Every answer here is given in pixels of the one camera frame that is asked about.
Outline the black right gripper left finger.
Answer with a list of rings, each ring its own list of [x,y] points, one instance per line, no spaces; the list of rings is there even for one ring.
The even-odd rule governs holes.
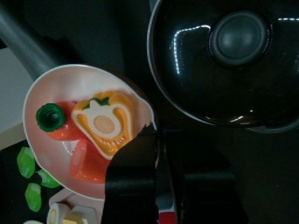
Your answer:
[[[106,168],[101,224],[156,224],[153,125],[118,150]]]

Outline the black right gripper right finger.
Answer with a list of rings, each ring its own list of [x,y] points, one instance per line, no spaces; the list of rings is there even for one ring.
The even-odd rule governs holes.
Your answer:
[[[202,136],[164,133],[177,224],[248,224],[228,159]]]

